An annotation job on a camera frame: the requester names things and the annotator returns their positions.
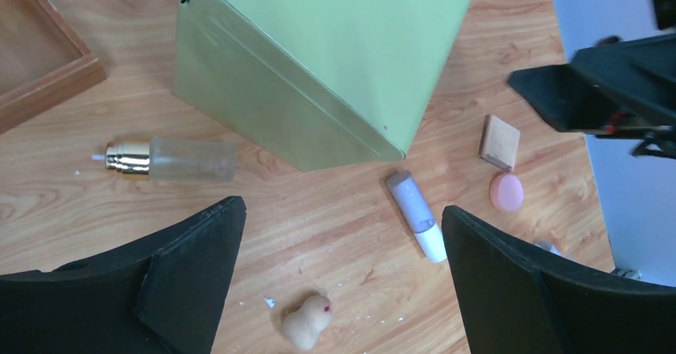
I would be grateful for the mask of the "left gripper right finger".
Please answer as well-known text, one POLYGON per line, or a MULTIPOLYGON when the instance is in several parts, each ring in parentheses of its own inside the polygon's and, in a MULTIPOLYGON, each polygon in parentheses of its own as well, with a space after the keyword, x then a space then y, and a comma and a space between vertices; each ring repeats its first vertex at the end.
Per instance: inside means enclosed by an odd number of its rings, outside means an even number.
POLYGON ((674 288, 575 263, 455 205, 442 233, 471 352, 674 352, 674 288))

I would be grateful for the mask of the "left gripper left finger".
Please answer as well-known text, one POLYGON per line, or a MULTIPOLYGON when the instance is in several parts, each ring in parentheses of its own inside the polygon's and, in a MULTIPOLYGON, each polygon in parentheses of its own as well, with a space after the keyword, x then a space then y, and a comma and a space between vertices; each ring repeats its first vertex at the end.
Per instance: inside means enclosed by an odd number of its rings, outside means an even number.
POLYGON ((230 196, 53 271, 3 275, 2 352, 210 352, 245 222, 230 196))

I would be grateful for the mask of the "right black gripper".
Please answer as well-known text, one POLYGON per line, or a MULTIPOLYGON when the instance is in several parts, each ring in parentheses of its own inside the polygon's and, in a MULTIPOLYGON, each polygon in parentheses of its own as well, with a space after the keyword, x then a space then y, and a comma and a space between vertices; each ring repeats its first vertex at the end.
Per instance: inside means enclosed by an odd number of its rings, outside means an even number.
POLYGON ((554 0, 564 39, 653 22, 658 34, 601 37, 568 61, 520 69, 509 86, 558 132, 635 140, 634 157, 675 157, 675 0, 554 0))

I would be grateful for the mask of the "frosted glass perfume bottle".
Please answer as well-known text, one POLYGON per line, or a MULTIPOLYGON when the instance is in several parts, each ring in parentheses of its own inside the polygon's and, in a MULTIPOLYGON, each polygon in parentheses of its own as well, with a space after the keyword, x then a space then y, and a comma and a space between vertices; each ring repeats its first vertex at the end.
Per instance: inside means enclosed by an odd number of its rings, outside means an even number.
POLYGON ((166 138, 113 140, 92 160, 122 175, 173 182, 227 182, 238 164, 235 144, 166 138))

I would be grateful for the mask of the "tan square sponge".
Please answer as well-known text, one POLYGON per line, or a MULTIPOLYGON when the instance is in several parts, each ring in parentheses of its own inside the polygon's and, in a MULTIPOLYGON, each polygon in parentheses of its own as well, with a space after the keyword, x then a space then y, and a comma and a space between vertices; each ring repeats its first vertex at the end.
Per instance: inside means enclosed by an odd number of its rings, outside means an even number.
POLYGON ((479 157, 495 167, 511 172, 516 166, 521 132, 495 115, 485 116, 479 157))

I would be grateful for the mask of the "white lavender lipstick tube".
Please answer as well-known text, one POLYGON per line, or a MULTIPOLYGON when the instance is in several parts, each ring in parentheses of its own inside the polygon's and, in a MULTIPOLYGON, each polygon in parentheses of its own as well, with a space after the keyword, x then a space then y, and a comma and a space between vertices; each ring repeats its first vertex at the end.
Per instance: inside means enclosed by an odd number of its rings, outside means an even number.
POLYGON ((433 263, 444 262, 447 255, 441 228, 412 174, 397 172, 386 185, 426 258, 433 263))

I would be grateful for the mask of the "green metal drawer box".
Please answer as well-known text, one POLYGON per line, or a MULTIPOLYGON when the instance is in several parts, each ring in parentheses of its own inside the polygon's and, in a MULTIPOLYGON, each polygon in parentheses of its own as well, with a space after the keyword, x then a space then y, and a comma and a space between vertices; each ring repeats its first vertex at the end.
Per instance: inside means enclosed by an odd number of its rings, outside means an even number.
POLYGON ((471 0, 178 0, 174 94, 301 171, 406 158, 471 0))

